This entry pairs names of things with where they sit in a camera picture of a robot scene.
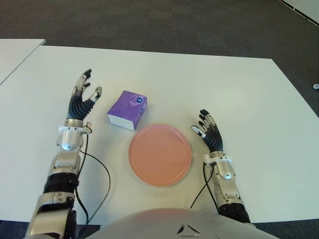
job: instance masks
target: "robot forearm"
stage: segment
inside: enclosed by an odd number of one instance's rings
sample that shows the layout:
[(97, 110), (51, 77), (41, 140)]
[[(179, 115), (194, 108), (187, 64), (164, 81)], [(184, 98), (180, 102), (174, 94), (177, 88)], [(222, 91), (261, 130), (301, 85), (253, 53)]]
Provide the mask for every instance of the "robot forearm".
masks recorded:
[(210, 153), (204, 156), (206, 165), (214, 164), (214, 194), (219, 213), (242, 223), (250, 223), (244, 202), (240, 197), (235, 183), (235, 171), (230, 165), (231, 158), (222, 151)]

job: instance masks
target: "logo on robot body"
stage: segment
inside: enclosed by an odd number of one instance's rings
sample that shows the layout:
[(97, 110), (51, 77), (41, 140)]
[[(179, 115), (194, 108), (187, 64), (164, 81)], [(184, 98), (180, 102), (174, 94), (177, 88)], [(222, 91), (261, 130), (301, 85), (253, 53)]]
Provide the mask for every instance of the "logo on robot body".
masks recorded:
[(194, 227), (190, 226), (189, 224), (186, 224), (187, 226), (185, 226), (184, 224), (182, 224), (177, 232), (177, 234), (179, 234), (180, 237), (201, 237), (201, 233), (199, 230), (195, 229)]

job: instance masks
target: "tissue box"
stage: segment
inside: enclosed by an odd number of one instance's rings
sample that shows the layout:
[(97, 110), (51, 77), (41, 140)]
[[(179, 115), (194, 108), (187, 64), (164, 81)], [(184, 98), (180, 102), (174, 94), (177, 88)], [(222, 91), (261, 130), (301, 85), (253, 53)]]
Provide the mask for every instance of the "tissue box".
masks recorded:
[(118, 100), (108, 111), (111, 124), (135, 130), (148, 103), (146, 96), (123, 91)]

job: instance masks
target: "black cable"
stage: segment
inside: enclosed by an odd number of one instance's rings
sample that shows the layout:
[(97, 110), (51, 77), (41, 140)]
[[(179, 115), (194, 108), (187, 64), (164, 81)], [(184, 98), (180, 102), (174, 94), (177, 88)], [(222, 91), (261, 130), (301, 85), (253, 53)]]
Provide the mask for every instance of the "black cable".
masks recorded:
[[(211, 177), (213, 176), (213, 172), (214, 172), (214, 168), (212, 168), (211, 173), (210, 173), (210, 177), (208, 179), (208, 181), (211, 179)], [(208, 186), (208, 181), (205, 181), (205, 185), (202, 187), (202, 189), (199, 191), (199, 193), (197, 194), (196, 198), (194, 199), (193, 203), (190, 206), (190, 209), (193, 207), (194, 203), (196, 202), (197, 198), (199, 197), (199, 195), (201, 194), (201, 192), (204, 190), (204, 188), (206, 186)]]
[(206, 179), (206, 173), (205, 173), (205, 163), (203, 163), (203, 176), (204, 176), (204, 180), (205, 180), (205, 183), (206, 183), (205, 186), (207, 186), (207, 189), (208, 189), (208, 191), (209, 191), (209, 194), (210, 194), (211, 198), (213, 199), (213, 202), (214, 202), (214, 204), (215, 204), (216, 210), (217, 210), (217, 212), (218, 212), (218, 214), (219, 214), (219, 208), (218, 208), (218, 206), (217, 206), (215, 197), (214, 197), (214, 195), (212, 194), (212, 192), (211, 192), (211, 190), (210, 190), (210, 187), (209, 187), (209, 185), (208, 185), (208, 182), (209, 182), (209, 180), (210, 180), (210, 178), (211, 178), (211, 176), (212, 176), (212, 174), (213, 174), (213, 172), (214, 172), (214, 166), (215, 166), (215, 165), (216, 165), (215, 162), (211, 165), (212, 171), (211, 171), (211, 174), (210, 174), (209, 179), (207, 180), (207, 179)]
[(109, 176), (109, 187), (108, 187), (108, 191), (106, 192), (102, 202), (100, 203), (100, 205), (97, 207), (97, 209), (94, 211), (94, 213), (92, 214), (92, 216), (90, 217), (90, 219), (87, 221), (86, 225), (80, 230), (79, 232), (79, 236), (78, 238), (80, 238), (83, 233), (85, 232), (86, 228), (87, 228), (87, 225), (90, 223), (90, 221), (93, 219), (93, 217), (95, 216), (95, 214), (99, 211), (100, 207), (102, 206), (102, 204), (104, 203), (105, 199), (107, 198), (107, 196), (109, 195), (109, 192), (110, 192), (110, 189), (111, 189), (111, 176), (110, 176), (110, 172), (108, 170), (108, 168), (99, 160), (97, 159), (96, 157), (94, 157), (93, 155), (87, 153), (87, 152), (83, 152), (82, 150), (80, 150), (81, 153), (84, 153), (85, 155), (88, 155), (92, 158), (94, 158), (96, 161), (98, 161), (103, 167), (104, 169), (106, 170), (108, 176)]
[(85, 206), (83, 205), (80, 197), (79, 197), (79, 193), (78, 193), (78, 187), (75, 188), (75, 196), (76, 196), (76, 199), (78, 200), (81, 208), (83, 209), (84, 213), (85, 213), (85, 217), (86, 217), (86, 224), (89, 223), (89, 214), (88, 214), (88, 211), (86, 210)]
[[(88, 150), (88, 143), (89, 143), (89, 135), (87, 134), (87, 135), (86, 135), (85, 152), (87, 152), (87, 150)], [(84, 162), (85, 162), (85, 156), (86, 156), (86, 154), (85, 154), (84, 157), (83, 157), (83, 161), (82, 161), (82, 164), (81, 164), (81, 167), (80, 167), (78, 176), (77, 176), (78, 179), (79, 179), (81, 170), (82, 170), (83, 165), (84, 165)], [(81, 208), (82, 208), (82, 210), (83, 210), (83, 212), (84, 212), (84, 214), (85, 214), (86, 224), (88, 224), (88, 223), (89, 223), (89, 214), (88, 214), (88, 211), (86, 210), (85, 206), (83, 205), (83, 203), (82, 203), (82, 201), (81, 201), (81, 199), (80, 199), (80, 196), (79, 196), (79, 193), (78, 193), (78, 186), (75, 187), (74, 191), (75, 191), (76, 199), (78, 200), (78, 202), (79, 202), (79, 204), (80, 204), (80, 206), (81, 206)]]
[(79, 173), (78, 173), (78, 178), (80, 177), (80, 173), (81, 173), (81, 171), (82, 171), (82, 168), (83, 168), (83, 165), (84, 165), (84, 162), (85, 162), (86, 153), (87, 153), (87, 151), (88, 151), (88, 144), (89, 144), (89, 135), (86, 134), (85, 153), (84, 153), (83, 161), (82, 161), (82, 164), (81, 164)]

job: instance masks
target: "pink plate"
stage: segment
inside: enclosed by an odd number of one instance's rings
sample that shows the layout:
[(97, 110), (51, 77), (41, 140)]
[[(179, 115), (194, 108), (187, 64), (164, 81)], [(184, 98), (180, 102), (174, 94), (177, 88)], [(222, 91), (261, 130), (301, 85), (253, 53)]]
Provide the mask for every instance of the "pink plate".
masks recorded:
[(176, 183), (186, 174), (191, 163), (191, 149), (186, 137), (176, 128), (156, 123), (134, 136), (129, 158), (139, 178), (163, 187)]

